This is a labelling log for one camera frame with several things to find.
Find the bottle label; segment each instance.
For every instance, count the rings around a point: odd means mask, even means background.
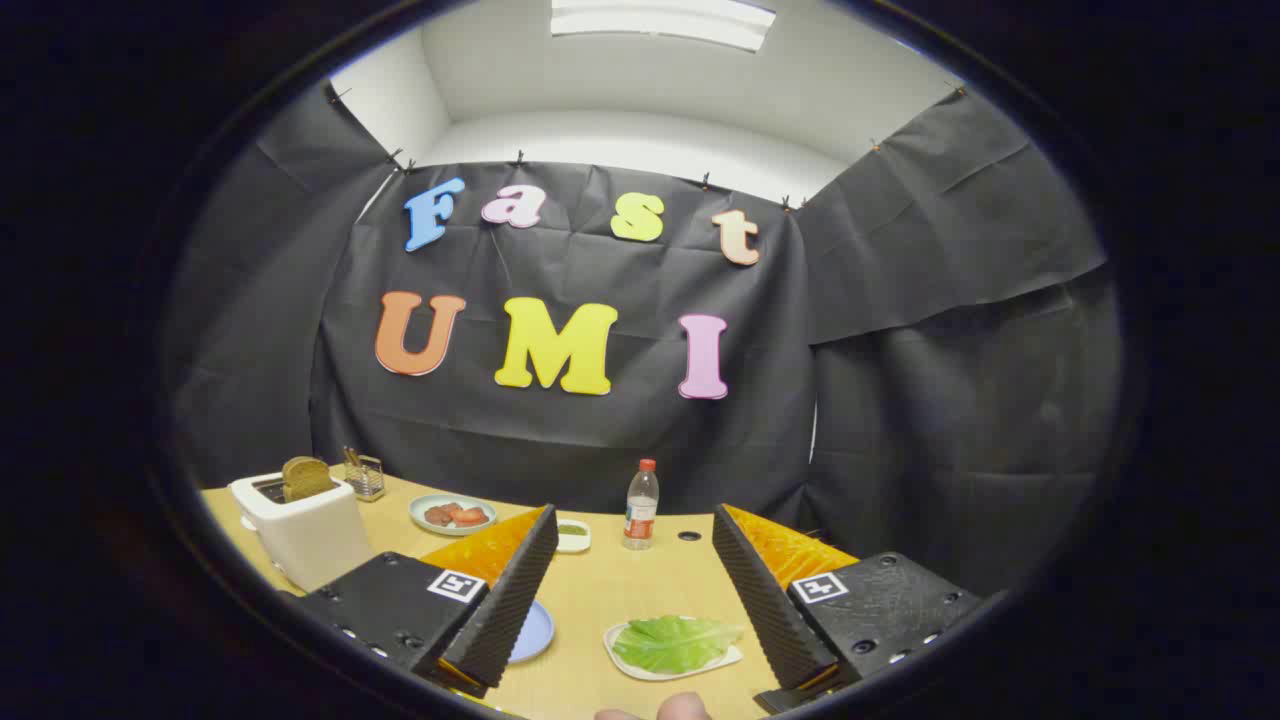
[[[622,534],[635,539],[648,539],[653,537],[653,519],[658,514],[657,507],[644,507],[627,503],[627,523]]]

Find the blue letter f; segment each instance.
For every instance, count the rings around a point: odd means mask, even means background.
[[[453,196],[449,192],[462,192],[466,187],[462,178],[453,178],[447,183],[438,184],[431,190],[413,196],[404,208],[408,210],[408,242],[404,251],[412,252],[424,245],[435,242],[444,228],[436,224],[435,219],[448,220],[453,214]]]

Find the plastic water bottle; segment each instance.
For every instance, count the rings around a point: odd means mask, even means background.
[[[658,515],[658,464],[645,457],[627,488],[627,520],[622,527],[622,547],[649,550],[653,546],[653,519]]]

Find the lettuce leaf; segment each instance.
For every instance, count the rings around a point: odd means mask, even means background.
[[[613,653],[627,665],[677,675],[718,660],[741,635],[740,625],[663,615],[631,620],[613,641]]]

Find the hand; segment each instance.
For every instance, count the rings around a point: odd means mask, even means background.
[[[595,720],[640,720],[630,712],[621,710],[602,710],[595,714]],[[703,698],[698,693],[680,693],[662,701],[658,707],[658,720],[712,720],[703,706]]]

